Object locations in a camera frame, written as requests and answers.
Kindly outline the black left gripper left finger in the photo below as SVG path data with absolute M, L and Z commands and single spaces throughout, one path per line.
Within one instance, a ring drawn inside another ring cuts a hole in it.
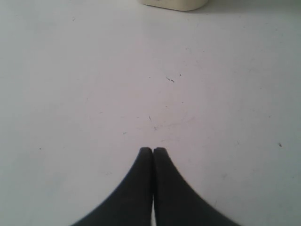
M 75 226 L 150 226 L 153 202 L 153 153 L 142 147 L 117 188 Z

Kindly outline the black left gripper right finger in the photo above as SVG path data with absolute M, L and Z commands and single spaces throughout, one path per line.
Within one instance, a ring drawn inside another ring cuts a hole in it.
M 153 151 L 154 209 L 158 226 L 237 226 L 204 201 L 184 180 L 167 150 Z

